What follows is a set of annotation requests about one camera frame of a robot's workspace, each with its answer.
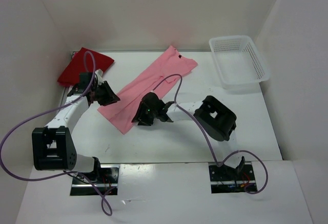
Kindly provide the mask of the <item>light pink t-shirt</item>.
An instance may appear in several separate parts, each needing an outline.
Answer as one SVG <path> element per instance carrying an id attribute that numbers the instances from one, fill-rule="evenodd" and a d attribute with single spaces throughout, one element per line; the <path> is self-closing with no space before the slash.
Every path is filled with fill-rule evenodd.
<path id="1" fill-rule="evenodd" d="M 98 112 L 122 134 L 128 133 L 134 126 L 132 119 L 136 115 L 141 99 L 152 90 L 163 98 L 179 81 L 178 76 L 186 76 L 198 63 L 186 58 L 170 46 L 160 57 L 152 62 L 137 78 L 123 87 L 117 94 L 120 101 L 101 106 Z"/>

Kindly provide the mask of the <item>dark red t-shirt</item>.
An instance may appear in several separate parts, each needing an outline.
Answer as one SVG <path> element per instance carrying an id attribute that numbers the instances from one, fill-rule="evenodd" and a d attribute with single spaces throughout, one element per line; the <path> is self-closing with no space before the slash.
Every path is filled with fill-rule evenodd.
<path id="1" fill-rule="evenodd" d="M 81 48 L 76 52 L 70 63 L 67 65 L 65 70 L 59 76 L 57 82 L 63 87 L 69 87 L 77 84 L 79 82 L 79 74 L 84 72 L 90 72 L 93 70 L 93 61 L 92 57 L 88 54 L 86 56 L 86 66 L 84 64 L 84 54 L 90 51 L 95 58 L 96 70 L 101 69 L 105 73 L 113 64 L 114 59 L 111 57 L 105 56 L 101 53 L 89 50 L 87 48 Z"/>

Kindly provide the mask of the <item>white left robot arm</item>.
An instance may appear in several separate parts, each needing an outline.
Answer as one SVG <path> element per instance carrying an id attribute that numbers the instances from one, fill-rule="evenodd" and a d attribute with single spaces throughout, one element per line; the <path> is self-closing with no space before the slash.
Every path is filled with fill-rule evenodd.
<path id="1" fill-rule="evenodd" d="M 77 153 L 71 133 L 90 105 L 107 106 L 120 101 L 107 81 L 96 81 L 85 96 L 78 84 L 69 92 L 64 107 L 43 128 L 32 132 L 34 167 L 39 171 L 74 171 L 87 173 L 92 180 L 100 177 L 97 157 Z"/>

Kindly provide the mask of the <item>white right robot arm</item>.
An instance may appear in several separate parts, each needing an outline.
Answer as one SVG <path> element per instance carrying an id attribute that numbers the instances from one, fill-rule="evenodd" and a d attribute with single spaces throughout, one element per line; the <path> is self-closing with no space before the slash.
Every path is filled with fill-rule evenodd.
<path id="1" fill-rule="evenodd" d="M 222 174 L 233 180 L 241 175 L 245 158 L 237 160 L 237 165 L 226 165 L 226 160 L 219 162 L 216 158 L 210 139 L 218 142 L 229 142 L 236 129 L 236 115 L 213 96 L 206 96 L 202 101 L 177 103 L 176 100 L 165 103 L 155 93 L 146 94 L 140 101 L 132 123 L 138 126 L 151 126 L 154 120 L 173 123 L 181 120 L 192 120 L 203 134 L 215 164 Z"/>

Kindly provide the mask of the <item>white plastic basket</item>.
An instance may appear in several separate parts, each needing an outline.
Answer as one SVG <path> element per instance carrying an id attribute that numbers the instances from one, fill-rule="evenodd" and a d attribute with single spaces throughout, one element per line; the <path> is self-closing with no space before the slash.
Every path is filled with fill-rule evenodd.
<path id="1" fill-rule="evenodd" d="M 209 46 L 224 88 L 241 89 L 270 79 L 267 61 L 249 36 L 215 37 Z"/>

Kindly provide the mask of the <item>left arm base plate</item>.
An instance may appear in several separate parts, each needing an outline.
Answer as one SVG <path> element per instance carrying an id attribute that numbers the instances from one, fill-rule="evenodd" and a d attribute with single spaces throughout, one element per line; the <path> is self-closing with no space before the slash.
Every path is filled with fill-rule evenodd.
<path id="1" fill-rule="evenodd" d="M 96 172 L 83 173 L 97 190 L 107 195 L 117 195 L 120 165 L 102 164 Z M 84 176 L 70 174 L 72 179 L 70 196 L 94 196 L 98 193 Z"/>

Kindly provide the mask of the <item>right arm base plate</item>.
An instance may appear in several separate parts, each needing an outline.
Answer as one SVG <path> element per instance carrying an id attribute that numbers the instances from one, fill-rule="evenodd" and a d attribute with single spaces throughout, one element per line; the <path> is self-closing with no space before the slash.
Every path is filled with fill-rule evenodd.
<path id="1" fill-rule="evenodd" d="M 239 172 L 228 166 L 209 164 L 209 175 L 212 194 L 242 193 L 245 188 L 249 192 L 258 190 L 251 163 L 244 164 Z"/>

